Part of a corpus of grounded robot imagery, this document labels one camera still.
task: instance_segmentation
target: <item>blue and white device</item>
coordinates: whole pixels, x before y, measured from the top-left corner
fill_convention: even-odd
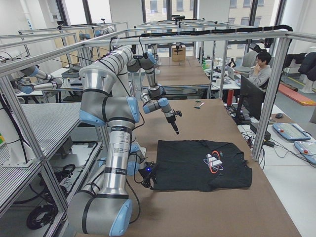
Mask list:
[[[294,142],[296,149],[312,164],[316,164],[316,142]]]
[[[274,123],[272,125],[275,131],[280,134],[284,139],[290,142],[294,141],[307,141],[311,137],[294,123]]]

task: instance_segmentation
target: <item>cardboard box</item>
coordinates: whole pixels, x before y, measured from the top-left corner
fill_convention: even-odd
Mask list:
[[[182,62],[186,60],[186,47],[184,45],[180,46],[178,52],[175,45],[171,47],[171,50],[173,62]]]

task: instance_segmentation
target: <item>black hair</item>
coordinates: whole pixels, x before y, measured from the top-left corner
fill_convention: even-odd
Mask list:
[[[267,65],[271,60],[271,55],[267,52],[258,53],[257,59],[261,60],[262,62],[266,61],[266,65]]]

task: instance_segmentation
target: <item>man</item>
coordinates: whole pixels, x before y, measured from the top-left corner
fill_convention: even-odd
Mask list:
[[[251,83],[256,85],[257,87],[262,87],[266,84],[271,75],[271,67],[268,63],[271,60],[271,55],[267,52],[258,53],[257,55],[257,64],[256,66],[249,72],[239,72],[235,71],[235,74],[242,74],[249,79]]]

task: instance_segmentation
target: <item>computer monitor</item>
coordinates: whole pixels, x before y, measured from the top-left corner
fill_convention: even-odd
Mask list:
[[[257,120],[260,119],[261,106],[264,100],[264,92],[251,83],[247,78],[241,75],[240,82],[240,98],[238,101],[237,112],[235,121],[237,124],[242,124],[242,113],[241,109],[244,106],[251,117],[255,117]]]

